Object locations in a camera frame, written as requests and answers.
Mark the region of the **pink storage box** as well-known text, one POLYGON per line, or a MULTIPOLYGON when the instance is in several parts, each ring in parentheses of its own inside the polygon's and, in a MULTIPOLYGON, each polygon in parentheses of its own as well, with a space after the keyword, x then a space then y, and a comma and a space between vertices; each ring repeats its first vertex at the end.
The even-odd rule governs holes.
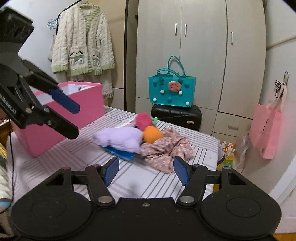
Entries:
MULTIPOLYGON (((69 112, 55 102, 50 95, 41 91, 35 92, 35 96, 42 105, 49 106, 79 129, 104 115, 102 84, 68 81, 59 84, 59 87, 64 94, 79 104, 79 113, 73 114, 69 112)), ((11 125, 18 140, 33 157, 41 155, 53 145, 65 139, 63 135, 45 124, 42 126, 29 125, 24 129, 18 128, 14 123, 11 125)))

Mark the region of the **orange soft ball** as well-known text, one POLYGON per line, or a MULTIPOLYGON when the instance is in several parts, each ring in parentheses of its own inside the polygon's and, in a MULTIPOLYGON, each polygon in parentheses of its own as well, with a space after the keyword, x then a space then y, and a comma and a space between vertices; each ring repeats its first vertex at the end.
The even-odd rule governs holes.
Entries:
POLYGON ((153 144, 155 141, 163 137, 163 133, 155 126, 147 126, 144 130, 144 142, 153 144))

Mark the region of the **pink fluffy strawberry toy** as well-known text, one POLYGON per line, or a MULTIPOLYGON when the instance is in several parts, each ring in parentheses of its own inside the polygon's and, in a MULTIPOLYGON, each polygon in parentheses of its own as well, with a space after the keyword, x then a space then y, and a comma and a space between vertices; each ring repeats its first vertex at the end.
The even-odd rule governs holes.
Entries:
POLYGON ((138 113, 137 116, 134 119, 135 125, 138 129, 141 131, 144 131, 146 127, 148 126, 155 126, 158 122, 158 118, 153 118, 148 113, 138 113))

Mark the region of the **striped tablecloth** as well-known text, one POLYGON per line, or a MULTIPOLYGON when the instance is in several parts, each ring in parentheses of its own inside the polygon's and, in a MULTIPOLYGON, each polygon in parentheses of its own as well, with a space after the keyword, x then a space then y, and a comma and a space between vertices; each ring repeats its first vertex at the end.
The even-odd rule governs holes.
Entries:
MULTIPOLYGON (((73 171, 84 170, 90 165, 104 165, 112 154, 95 144, 93 134, 104 128, 112 128, 135 117, 134 113, 105 107, 104 116, 91 122, 79 131, 75 140, 64 139, 38 157, 33 158, 23 147, 15 133, 7 140, 8 177, 14 182, 14 201, 55 173, 62 167, 73 171)), ((190 165, 198 164, 215 170, 218 159, 218 140, 205 133, 158 121, 157 128, 172 128, 182 137, 187 137, 194 151, 190 165)), ((143 160, 120 159, 117 175, 108 187, 115 200, 125 198, 176 199, 184 190, 176 174, 158 171, 143 160)))

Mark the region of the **blue wet wipes pack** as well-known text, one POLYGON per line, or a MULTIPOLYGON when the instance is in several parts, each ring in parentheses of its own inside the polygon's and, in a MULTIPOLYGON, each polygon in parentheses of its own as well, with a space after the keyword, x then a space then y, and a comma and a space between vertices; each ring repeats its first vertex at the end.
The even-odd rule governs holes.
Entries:
POLYGON ((118 158, 124 159, 126 161, 132 161, 133 157, 136 155, 136 153, 118 150, 112 146, 100 146, 100 147, 110 152, 114 156, 117 156, 118 158))

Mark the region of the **pink hanging shopping bag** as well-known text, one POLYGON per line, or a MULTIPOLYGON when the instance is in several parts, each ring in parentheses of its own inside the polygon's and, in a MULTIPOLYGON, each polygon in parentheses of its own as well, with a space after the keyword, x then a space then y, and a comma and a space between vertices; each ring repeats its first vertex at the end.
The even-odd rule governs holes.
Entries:
POLYGON ((286 98, 287 86, 282 82, 280 89, 274 92, 265 105, 258 103, 255 107, 249 139, 264 159, 273 159, 278 149, 286 98))

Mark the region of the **teal felt tote bag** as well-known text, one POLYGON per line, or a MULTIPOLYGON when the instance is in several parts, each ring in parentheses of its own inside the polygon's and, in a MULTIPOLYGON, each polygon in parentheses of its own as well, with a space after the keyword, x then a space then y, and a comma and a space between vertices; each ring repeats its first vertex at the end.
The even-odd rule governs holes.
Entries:
POLYGON ((148 78, 149 100, 152 104, 190 108, 193 105, 197 78, 188 76, 177 56, 170 56, 167 67, 156 71, 148 78), (170 61, 175 59, 182 70, 182 75, 170 68, 170 61))

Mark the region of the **purple plush toy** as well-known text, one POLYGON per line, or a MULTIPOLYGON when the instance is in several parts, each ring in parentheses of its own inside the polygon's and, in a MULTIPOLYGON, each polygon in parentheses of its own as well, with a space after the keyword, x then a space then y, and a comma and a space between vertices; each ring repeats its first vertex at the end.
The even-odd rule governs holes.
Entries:
POLYGON ((143 132, 131 126, 105 128, 93 134, 94 141, 99 146, 113 147, 117 150, 140 153, 143 132))

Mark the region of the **cream wardrobe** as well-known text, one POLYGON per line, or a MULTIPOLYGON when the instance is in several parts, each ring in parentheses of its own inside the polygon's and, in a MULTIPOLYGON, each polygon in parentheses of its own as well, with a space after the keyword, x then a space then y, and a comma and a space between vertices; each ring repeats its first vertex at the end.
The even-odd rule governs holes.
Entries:
POLYGON ((124 109, 150 111, 159 68, 196 77, 200 130, 233 141, 250 128, 266 53, 262 1, 126 1, 124 109))

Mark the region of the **colourful gift bag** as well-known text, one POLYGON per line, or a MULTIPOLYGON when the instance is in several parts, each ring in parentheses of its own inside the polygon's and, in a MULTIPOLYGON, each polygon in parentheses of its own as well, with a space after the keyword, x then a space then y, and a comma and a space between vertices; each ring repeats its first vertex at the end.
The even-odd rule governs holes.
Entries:
POLYGON ((235 143, 220 142, 218 147, 217 170, 224 166, 232 166, 234 160, 235 143))

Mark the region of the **black suitcase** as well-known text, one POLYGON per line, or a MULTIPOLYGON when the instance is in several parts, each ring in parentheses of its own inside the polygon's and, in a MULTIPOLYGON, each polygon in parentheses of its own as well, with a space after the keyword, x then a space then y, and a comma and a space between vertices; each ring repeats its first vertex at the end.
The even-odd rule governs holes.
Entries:
POLYGON ((160 121, 165 121, 177 126, 199 131, 202 121, 202 112, 199 107, 193 105, 190 108, 153 105, 151 116, 158 118, 160 121))

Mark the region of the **pink floral cloth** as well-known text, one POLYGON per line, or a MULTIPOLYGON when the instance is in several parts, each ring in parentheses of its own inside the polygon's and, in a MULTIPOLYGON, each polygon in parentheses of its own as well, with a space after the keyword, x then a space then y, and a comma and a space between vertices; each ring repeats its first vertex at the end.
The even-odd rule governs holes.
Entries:
POLYGON ((145 163, 164 173, 174 173, 174 157, 181 157, 189 161, 195 155, 190 146, 188 137, 183 137, 173 128, 166 128, 161 131, 163 137, 154 141, 154 143, 143 143, 140 146, 140 154, 145 163))

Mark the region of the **cream knitted cardigan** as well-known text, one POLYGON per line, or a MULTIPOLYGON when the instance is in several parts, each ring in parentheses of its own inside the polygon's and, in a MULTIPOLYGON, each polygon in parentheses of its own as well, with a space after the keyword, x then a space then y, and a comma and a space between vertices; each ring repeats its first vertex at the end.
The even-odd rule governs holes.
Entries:
POLYGON ((101 83, 104 98, 113 97, 112 40, 106 15, 100 7, 77 4, 61 14, 51 68, 54 74, 65 73, 72 81, 101 83))

